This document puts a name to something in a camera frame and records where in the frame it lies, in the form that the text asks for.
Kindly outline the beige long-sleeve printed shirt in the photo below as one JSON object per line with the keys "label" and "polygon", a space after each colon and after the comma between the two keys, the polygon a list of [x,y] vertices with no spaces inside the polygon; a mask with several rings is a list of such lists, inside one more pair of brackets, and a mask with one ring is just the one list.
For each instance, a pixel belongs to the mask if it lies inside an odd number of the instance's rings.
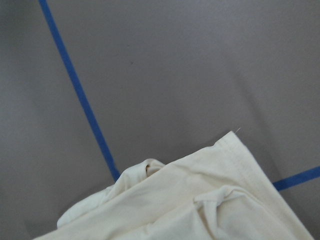
{"label": "beige long-sleeve printed shirt", "polygon": [[234,132],[169,164],[149,158],[70,207],[44,240],[310,240]]}

